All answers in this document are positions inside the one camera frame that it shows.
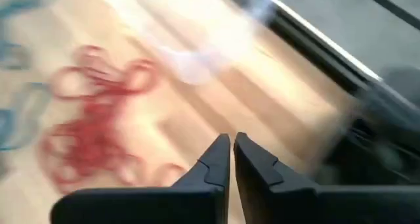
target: red tangled thread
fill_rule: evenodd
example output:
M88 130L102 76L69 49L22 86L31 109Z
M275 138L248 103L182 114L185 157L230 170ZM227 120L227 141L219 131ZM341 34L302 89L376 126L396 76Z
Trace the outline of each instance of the red tangled thread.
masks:
M77 66L66 67L53 76L52 91L58 99L81 101L81 117L54 126L44 136L41 162L46 174L63 193L70 192L72 185L80 184L103 170L114 172L124 185L140 184L144 177L129 179L124 176L124 170L132 165L144 167L144 161L128 154L119 143L115 124L129 96L148 93L156 86L158 77L152 62L134 60L122 71L112 66L104 49L95 46L81 47L74 58ZM88 88L93 91L91 94L74 96L61 92L63 79L74 73L87 79ZM146 80L140 87L133 87L138 74L147 76ZM66 145L56 142L56 139L66 138L70 141ZM52 159L58 160L58 165L52 166ZM185 172L176 164L165 164L155 172L152 184L162 186L165 171L170 169Z

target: wooden floor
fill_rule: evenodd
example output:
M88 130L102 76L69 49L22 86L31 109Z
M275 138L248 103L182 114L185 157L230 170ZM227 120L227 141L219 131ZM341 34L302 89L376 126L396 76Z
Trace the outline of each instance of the wooden floor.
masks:
M222 2L224 9L217 9L220 18L229 19L238 13L228 0ZM141 8L136 17L147 26L148 34L178 49L198 44L200 34L194 33L197 28L176 19L165 0L143 0ZM217 28L216 24L212 27L210 22L203 23L206 28ZM306 172L329 144L340 118L352 104L352 99L329 78L262 26L255 28L255 38L245 54L201 85L178 80L169 69L172 62L165 60L142 34L124 25L104 0L51 0L46 7L13 18L8 27L13 40L31 51L33 69L1 72L2 95L11 95L24 82L47 82L53 72L72 64L71 53L82 44L109 50L121 67L138 57L158 63L159 87L132 100L118 128L124 131L127 148L150 162L150 173L168 161L189 168L219 133L228 133L233 139L239 131L248 133L287 165ZM239 47L240 42L231 40L230 44ZM7 106L7 101L8 97L3 97L2 105ZM42 118L42 127L68 120L72 112L74 106L53 101ZM41 173L37 142L0 154L8 169L0 178L0 224L48 223L49 210L60 198ZM229 220L243 223L233 163L231 174ZM98 181L88 186L112 185Z

